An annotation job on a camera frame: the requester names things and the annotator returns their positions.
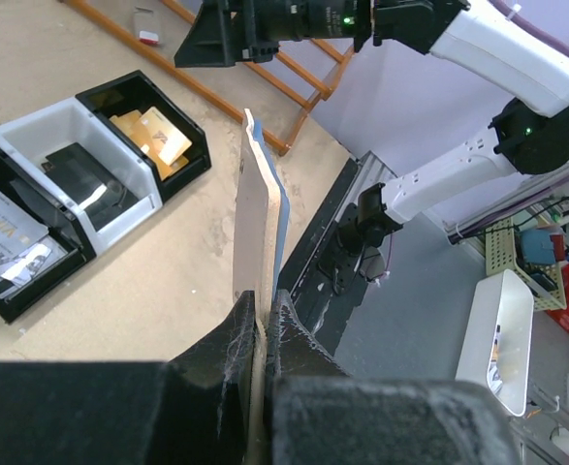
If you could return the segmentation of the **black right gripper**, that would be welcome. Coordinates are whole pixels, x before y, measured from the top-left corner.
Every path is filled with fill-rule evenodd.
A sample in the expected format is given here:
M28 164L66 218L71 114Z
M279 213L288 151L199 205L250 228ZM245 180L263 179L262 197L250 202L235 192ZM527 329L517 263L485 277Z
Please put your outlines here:
M279 43L307 37L307 1L204 1L174 55L177 68L264 63Z

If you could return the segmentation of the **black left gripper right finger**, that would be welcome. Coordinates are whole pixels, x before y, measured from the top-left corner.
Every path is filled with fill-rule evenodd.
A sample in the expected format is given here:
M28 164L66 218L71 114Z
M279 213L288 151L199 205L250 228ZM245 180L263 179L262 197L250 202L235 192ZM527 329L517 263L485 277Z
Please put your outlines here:
M508 420L461 381L350 376L300 322L290 294L269 314L265 419L273 464L519 464Z

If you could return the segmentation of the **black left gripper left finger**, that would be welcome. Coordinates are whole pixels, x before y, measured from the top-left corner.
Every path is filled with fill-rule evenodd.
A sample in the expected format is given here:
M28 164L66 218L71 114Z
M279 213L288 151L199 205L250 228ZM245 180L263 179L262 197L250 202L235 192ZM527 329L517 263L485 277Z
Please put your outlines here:
M0 464L239 464L255 297L169 361L0 362Z

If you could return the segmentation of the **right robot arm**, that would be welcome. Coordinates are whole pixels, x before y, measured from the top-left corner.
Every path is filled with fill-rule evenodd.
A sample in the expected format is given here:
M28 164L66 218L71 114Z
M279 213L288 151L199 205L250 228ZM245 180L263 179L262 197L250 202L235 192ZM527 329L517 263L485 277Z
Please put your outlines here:
M266 63L284 42L349 39L363 58L342 124L418 168L363 191L321 266L343 276L419 213L569 161L569 46L501 1L205 1L178 68Z

